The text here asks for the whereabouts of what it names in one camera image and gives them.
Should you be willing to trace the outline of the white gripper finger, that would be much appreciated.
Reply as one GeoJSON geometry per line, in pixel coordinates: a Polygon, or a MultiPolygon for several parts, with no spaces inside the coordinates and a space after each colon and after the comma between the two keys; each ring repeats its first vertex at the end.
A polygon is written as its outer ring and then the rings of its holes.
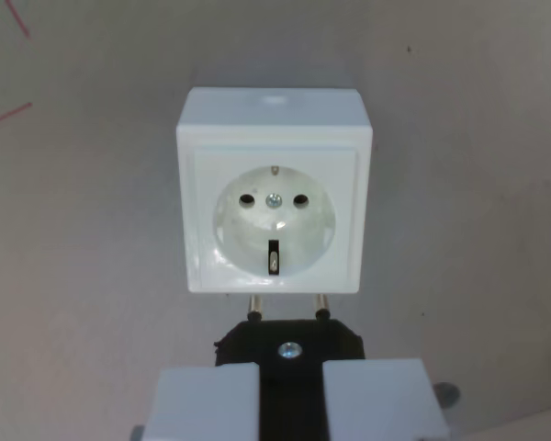
{"type": "Polygon", "coordinates": [[[420,359],[338,360],[322,366],[331,440],[448,440],[420,359]]]}
{"type": "Polygon", "coordinates": [[[146,440],[257,440],[256,365],[179,367],[162,372],[144,429],[146,440]]]}

